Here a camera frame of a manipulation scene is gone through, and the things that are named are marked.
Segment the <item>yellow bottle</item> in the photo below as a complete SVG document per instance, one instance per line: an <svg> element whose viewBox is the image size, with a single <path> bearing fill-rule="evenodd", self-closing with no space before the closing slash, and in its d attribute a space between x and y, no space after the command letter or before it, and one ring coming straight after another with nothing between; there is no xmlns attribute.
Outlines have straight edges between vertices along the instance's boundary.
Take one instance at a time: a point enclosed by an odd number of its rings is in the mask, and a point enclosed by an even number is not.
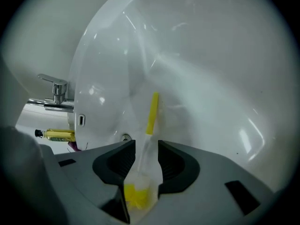
<svg viewBox="0 0 300 225"><path fill-rule="evenodd" d="M47 138L55 142L75 142L75 131L61 130L61 129L48 129L47 131L35 130L36 137Z"/></svg>

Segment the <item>chrome faucet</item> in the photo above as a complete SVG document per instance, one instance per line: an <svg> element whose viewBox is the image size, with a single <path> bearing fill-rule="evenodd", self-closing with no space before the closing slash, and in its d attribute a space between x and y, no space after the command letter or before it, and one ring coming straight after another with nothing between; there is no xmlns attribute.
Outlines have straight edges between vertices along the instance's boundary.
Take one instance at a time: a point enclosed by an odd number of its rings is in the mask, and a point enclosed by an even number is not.
<svg viewBox="0 0 300 225"><path fill-rule="evenodd" d="M68 82L62 79L48 76L46 74L39 74L37 75L37 77L53 83L53 98L46 98L45 100L29 98L27 104L43 106L45 110L48 111L73 113L74 101L65 98Z"/></svg>

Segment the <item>faucet handle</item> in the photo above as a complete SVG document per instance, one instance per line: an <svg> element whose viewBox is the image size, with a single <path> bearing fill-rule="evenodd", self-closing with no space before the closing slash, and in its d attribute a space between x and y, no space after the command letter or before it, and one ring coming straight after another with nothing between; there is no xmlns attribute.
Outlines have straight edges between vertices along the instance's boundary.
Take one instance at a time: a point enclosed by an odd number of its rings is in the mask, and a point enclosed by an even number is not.
<svg viewBox="0 0 300 225"><path fill-rule="evenodd" d="M38 78L53 83L52 93L56 104L61 104L65 100L68 82L63 79L52 77L46 74L37 75Z"/></svg>

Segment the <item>white sink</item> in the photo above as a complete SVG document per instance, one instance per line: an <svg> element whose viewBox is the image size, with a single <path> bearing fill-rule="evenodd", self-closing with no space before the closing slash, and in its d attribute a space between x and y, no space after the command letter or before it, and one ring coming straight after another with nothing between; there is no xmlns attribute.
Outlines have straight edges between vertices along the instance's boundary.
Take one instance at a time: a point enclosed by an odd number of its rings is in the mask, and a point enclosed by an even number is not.
<svg viewBox="0 0 300 225"><path fill-rule="evenodd" d="M73 59L77 145L128 133L138 150L158 91L157 140L224 155L277 191L299 153L297 56L269 0L108 0Z"/></svg>

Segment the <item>sink drain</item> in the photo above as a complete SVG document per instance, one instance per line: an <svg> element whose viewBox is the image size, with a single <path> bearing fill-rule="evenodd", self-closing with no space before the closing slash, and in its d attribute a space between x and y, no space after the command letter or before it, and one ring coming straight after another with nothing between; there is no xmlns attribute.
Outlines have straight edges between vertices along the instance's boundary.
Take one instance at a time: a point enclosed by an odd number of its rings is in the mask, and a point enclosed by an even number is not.
<svg viewBox="0 0 300 225"><path fill-rule="evenodd" d="M131 140L131 136L129 136L128 134L123 134L123 136L121 137L121 142L130 141L130 140Z"/></svg>

